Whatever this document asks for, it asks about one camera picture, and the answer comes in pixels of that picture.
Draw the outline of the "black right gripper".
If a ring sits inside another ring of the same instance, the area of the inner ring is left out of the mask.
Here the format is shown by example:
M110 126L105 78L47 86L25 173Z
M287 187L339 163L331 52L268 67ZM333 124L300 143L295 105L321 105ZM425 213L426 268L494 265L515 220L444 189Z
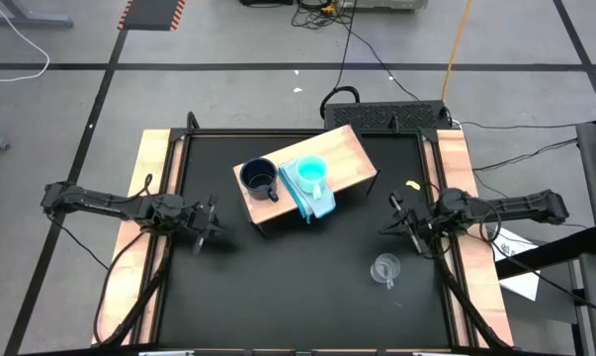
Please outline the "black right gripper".
M427 205L405 202L397 191L388 196L393 207L393 223L380 229L380 235L393 235L411 240L418 254L443 254L443 235Z

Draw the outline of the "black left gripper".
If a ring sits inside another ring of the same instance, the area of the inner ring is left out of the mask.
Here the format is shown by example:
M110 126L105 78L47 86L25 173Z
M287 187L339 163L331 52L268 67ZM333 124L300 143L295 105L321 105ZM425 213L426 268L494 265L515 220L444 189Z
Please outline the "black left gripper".
M200 254L211 237L225 235L225 227L218 222L215 212L216 203L217 196L210 194L206 204L195 203L183 211L184 220L176 230L176 239L191 245L195 255Z

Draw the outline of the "clear glass mug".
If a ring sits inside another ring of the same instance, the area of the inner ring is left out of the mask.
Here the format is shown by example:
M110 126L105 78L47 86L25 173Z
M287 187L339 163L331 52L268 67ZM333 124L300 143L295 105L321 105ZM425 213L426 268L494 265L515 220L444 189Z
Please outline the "clear glass mug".
M400 274L400 261L390 253L384 253L378 256L372 264L370 272L373 280L391 290L394 287L394 280Z

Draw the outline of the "dark blue speckled enamel mug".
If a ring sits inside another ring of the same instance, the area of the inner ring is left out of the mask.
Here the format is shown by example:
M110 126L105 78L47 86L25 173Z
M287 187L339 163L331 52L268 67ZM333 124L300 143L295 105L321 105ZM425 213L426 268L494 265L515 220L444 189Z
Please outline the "dark blue speckled enamel mug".
M263 157L251 159L242 165L239 179L249 196L257 201L279 201L277 194L278 170L275 164Z

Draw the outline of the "mint green plastic mug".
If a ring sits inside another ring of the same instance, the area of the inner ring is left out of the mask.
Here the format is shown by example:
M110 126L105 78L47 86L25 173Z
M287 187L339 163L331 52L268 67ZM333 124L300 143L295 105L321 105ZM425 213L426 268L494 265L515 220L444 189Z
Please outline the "mint green plastic mug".
M327 175L325 160L317 155L299 158L296 163L296 174L298 187L314 200L320 199Z

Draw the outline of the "folded blue-grey cloth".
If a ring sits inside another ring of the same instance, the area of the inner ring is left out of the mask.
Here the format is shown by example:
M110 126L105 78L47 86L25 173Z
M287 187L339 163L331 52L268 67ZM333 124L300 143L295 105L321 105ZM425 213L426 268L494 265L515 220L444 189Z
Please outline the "folded blue-grey cloth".
M320 219L336 208L334 193L326 182L323 182L320 188L320 198L314 199L310 193L304 192L298 186L297 168L298 161L295 159L281 166L279 168L279 175L294 202L297 204L300 215L307 223L310 223L312 218Z

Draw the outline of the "wooden table side board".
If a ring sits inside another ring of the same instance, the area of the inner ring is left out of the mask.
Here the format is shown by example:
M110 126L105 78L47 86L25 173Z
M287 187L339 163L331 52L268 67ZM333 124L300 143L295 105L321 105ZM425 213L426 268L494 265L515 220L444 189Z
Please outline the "wooden table side board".
M441 153L440 162L434 160L432 142L425 142L430 180L438 184L438 169L442 168L446 186L460 188L475 197L477 188L464 133L438 130L437 144ZM456 246L464 267L468 296L497 336L511 345L513 338L497 278L493 250L481 240L482 237L479 226L474 224L467 234L459 238Z
M169 130L145 130L136 151L128 192L133 195L143 187L145 176L153 176L152 193L176 190L183 141ZM139 294L153 277L163 259L167 238L141 234L133 222L122 222L114 256L119 259L107 282L99 312L99 335L105 339L123 321Z

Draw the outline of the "black perforated computer case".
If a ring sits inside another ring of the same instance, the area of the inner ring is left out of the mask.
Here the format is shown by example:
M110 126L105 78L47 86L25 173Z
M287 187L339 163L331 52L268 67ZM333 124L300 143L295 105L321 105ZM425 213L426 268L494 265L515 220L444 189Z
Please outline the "black perforated computer case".
M452 127L442 101L326 104L322 114L328 130L346 125L363 131L398 132Z

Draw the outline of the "white paper sheet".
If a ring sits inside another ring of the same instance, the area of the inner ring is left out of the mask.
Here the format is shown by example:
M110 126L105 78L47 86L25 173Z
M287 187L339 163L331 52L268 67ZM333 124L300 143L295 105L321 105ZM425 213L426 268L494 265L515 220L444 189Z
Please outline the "white paper sheet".
M497 238L492 244L494 261L498 262L506 255L514 256L518 253L534 249L536 244L511 232L505 227L496 228ZM500 286L525 299L534 302L539 289L539 277L531 272L506 278L500 281Z

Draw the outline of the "black mat with hazard stripes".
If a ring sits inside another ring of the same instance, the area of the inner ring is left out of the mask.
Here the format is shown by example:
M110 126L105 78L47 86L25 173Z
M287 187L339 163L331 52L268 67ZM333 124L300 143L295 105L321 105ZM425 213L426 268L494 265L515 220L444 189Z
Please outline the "black mat with hazard stripes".
M121 31L163 31L178 29L186 0L128 0L118 29Z

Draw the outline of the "grey power strip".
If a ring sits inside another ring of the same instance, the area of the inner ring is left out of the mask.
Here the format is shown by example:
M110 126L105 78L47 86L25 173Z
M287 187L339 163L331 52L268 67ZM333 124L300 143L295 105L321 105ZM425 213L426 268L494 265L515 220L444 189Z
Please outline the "grey power strip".
M344 8L389 9L395 11L416 11L425 9L429 0L338 0Z

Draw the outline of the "grey metal stand foot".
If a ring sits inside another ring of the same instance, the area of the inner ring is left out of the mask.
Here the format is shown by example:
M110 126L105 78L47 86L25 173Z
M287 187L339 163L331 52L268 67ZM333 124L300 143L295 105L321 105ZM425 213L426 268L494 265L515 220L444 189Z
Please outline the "grey metal stand foot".
M36 13L28 9L21 0L0 0L0 23L13 25L46 25L71 28L74 23L67 15Z

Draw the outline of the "wooden shelf with black frame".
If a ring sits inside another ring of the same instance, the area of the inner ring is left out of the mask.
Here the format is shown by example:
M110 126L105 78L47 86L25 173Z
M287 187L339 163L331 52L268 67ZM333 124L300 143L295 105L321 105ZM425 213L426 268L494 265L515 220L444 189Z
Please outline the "wooden shelf with black frame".
M324 159L327 164L325 183L333 193L373 179L378 173L349 125L284 145L262 155L262 158L281 167L307 155L318 155ZM278 202L274 203L268 195L265 195L265 200L256 200L240 179L243 167L244 163L241 163L232 170L244 201L247 218L254 225L298 209L297 202L281 178L276 179Z

